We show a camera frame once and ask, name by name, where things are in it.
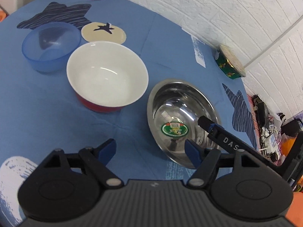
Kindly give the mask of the stainless steel bowl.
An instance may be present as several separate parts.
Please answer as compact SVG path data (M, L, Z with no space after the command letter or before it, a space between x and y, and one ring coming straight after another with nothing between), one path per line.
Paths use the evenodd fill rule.
M184 150L186 139L202 148L218 148L198 125L206 116L221 124L220 117L207 97L194 85L179 79L157 83L148 97L147 120L159 148L175 163L189 169L194 166Z

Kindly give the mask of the red bowl white inside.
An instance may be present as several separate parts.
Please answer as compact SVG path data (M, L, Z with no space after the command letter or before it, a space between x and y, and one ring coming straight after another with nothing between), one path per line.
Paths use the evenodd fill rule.
M69 57L66 74L78 100L95 112L121 110L146 92L149 75L140 57L113 42L91 42Z

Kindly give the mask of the translucent blue plastic bowl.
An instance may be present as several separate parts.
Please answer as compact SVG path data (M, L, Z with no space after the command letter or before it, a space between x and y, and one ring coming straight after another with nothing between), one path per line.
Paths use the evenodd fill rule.
M47 23L33 29L23 40L22 54L31 67L50 73L66 67L67 61L80 45L79 29L69 23Z

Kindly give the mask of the orange bag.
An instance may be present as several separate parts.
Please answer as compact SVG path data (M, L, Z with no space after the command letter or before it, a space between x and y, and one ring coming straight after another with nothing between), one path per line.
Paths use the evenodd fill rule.
M290 137L286 138L281 145L281 152L284 156L287 156L292 149L296 138Z

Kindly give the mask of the black kettle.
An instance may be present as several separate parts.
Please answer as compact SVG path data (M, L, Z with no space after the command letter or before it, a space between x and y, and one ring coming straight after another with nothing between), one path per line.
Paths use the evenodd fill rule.
M281 127L281 133L288 137L296 137L302 130L302 120L295 118Z

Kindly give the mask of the green gold patterned bowl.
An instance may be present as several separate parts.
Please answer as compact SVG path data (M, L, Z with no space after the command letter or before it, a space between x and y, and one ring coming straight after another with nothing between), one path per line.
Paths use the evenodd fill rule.
M238 79L246 77L246 71L229 47L219 45L214 59L222 72L230 79Z

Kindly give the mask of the blue star-patterned tablecloth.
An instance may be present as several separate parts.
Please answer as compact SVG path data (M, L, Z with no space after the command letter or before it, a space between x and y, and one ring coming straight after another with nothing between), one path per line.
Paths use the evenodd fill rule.
M249 110L242 80L229 79L217 66L212 49L193 44L180 26L128 0L35 0L1 22L1 225L21 222L17 190L57 148L76 153L113 138L117 152L108 167L122 180L186 180L192 175L155 143L147 123L148 92L122 110L97 113L79 102L65 70L42 74L31 68L21 52L29 29L19 28L19 23L52 2L63 12L90 5L82 13L88 21L108 22L125 31L125 46L147 67L150 89L170 78L195 85L214 106L223 127L250 142L246 133L233 128L234 107L225 92L229 88L240 94Z

